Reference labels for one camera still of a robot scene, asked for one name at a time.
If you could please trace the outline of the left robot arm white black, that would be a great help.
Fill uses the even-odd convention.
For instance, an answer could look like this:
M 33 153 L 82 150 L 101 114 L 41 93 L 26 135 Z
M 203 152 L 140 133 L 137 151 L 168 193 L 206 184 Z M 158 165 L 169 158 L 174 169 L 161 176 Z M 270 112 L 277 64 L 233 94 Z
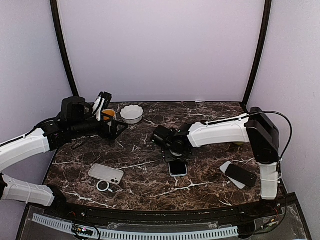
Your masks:
M 78 138 L 97 135 L 102 139 L 115 140 L 128 126 L 113 118 L 97 120 L 91 117 L 75 122 L 51 118 L 36 125 L 29 133 L 0 145 L 0 170 L 4 171 L 30 157 L 55 151 Z M 50 207 L 60 218 L 67 218 L 71 213 L 65 196 L 56 186 L 29 183 L 3 172 L 0 174 L 0 198 Z

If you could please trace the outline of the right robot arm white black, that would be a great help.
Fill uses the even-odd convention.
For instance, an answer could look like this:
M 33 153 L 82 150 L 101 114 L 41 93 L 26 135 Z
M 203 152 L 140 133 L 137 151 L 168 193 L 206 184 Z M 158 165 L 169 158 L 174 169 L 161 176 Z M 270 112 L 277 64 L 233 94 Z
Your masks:
M 159 125 L 151 140 L 173 160 L 186 159 L 195 148 L 222 143 L 249 143 L 260 170 L 260 197 L 255 213 L 266 217 L 275 208 L 283 155 L 280 132 L 268 117 L 270 111 L 253 107 L 250 112 L 222 120 L 202 120 L 180 129 Z

